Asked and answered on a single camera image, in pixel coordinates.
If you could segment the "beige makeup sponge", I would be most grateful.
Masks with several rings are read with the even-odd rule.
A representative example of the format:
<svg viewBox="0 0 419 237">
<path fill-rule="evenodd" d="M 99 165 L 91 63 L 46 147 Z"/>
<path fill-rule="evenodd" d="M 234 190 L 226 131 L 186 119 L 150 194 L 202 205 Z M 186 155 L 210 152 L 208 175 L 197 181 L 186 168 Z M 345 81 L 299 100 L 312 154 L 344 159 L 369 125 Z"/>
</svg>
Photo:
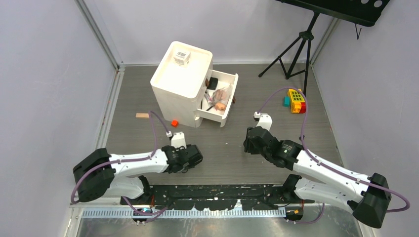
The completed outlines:
<svg viewBox="0 0 419 237">
<path fill-rule="evenodd" d="M 225 110 L 226 110 L 226 104 L 221 103 L 221 102 L 217 102 L 217 103 L 214 105 L 214 107 L 215 107 L 215 109 L 216 109 L 216 110 L 218 110 L 218 111 L 225 111 Z"/>
</svg>

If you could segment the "white drawer organizer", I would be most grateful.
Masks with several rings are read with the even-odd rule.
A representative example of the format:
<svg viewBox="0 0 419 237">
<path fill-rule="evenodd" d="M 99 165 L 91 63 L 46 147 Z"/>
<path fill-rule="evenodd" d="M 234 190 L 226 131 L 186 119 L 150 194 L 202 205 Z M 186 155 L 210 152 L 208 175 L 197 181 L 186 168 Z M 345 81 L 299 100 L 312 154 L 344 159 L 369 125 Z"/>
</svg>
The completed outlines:
<svg viewBox="0 0 419 237">
<path fill-rule="evenodd" d="M 186 68 L 178 66 L 173 60 L 176 51 L 190 51 L 191 58 Z M 207 89 L 206 82 L 211 77 L 218 78 L 216 89 L 232 85 L 232 96 L 225 111 L 218 111 L 210 106 L 206 94 L 214 90 Z M 197 128 L 203 119 L 213 120 L 223 127 L 234 103 L 234 94 L 238 84 L 238 74 L 229 74 L 213 69 L 210 51 L 173 41 L 163 56 L 150 84 L 164 119 L 176 120 L 182 125 Z"/>
</svg>

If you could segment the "clear plastic bag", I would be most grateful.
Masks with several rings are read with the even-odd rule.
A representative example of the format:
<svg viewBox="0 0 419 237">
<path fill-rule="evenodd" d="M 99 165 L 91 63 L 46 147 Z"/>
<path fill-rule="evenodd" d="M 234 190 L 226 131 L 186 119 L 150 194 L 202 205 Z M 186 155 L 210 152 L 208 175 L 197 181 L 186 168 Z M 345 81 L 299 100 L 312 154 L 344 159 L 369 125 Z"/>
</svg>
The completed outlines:
<svg viewBox="0 0 419 237">
<path fill-rule="evenodd" d="M 208 92 L 207 95 L 207 103 L 209 106 L 215 105 L 217 102 L 221 102 L 228 105 L 228 101 L 232 96 L 232 85 L 228 84 L 224 87 L 216 89 L 213 92 Z"/>
</svg>

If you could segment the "black compact case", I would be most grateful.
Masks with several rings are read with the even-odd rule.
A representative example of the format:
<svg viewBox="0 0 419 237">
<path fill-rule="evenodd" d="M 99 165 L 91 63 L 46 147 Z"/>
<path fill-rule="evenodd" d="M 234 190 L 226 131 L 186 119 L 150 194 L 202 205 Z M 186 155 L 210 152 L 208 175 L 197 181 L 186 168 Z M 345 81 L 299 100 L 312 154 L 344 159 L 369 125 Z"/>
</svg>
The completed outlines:
<svg viewBox="0 0 419 237">
<path fill-rule="evenodd" d="M 218 78 L 211 77 L 208 81 L 207 89 L 216 90 L 218 85 Z"/>
</svg>

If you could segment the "white barcode box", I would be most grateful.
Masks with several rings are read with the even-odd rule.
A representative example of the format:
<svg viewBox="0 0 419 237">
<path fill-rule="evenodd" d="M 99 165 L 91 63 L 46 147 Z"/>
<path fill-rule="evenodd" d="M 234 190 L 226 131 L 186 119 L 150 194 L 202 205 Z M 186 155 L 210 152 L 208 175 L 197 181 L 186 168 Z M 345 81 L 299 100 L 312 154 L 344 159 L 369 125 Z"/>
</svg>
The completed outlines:
<svg viewBox="0 0 419 237">
<path fill-rule="evenodd" d="M 176 51 L 173 54 L 174 62 L 180 66 L 186 68 L 190 62 L 191 52 L 190 51 Z"/>
</svg>

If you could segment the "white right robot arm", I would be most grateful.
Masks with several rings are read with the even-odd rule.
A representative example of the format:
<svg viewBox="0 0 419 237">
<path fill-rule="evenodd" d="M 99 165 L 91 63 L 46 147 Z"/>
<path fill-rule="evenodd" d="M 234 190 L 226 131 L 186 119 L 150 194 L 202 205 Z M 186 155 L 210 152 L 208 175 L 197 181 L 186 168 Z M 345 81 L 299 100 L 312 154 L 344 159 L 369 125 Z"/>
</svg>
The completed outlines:
<svg viewBox="0 0 419 237">
<path fill-rule="evenodd" d="M 278 140 L 261 126 L 249 127 L 244 141 L 245 152 L 261 155 L 279 168 L 295 171 L 282 185 L 281 196 L 287 202 L 313 200 L 339 207 L 361 223 L 382 227 L 391 194 L 386 178 L 352 172 L 316 155 L 291 140 Z"/>
</svg>

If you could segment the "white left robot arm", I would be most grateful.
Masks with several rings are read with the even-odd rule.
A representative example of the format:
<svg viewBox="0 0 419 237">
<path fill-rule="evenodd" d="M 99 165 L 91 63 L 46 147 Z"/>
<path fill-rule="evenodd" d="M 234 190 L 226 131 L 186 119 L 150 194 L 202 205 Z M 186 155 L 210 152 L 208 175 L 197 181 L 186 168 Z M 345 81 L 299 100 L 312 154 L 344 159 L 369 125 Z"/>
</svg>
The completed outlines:
<svg viewBox="0 0 419 237">
<path fill-rule="evenodd" d="M 152 192 L 146 173 L 178 173 L 203 161 L 197 145 L 163 146 L 148 153 L 118 155 L 99 148 L 73 167 L 75 187 L 70 202 L 90 202 L 103 196 L 122 196 L 147 204 Z"/>
</svg>

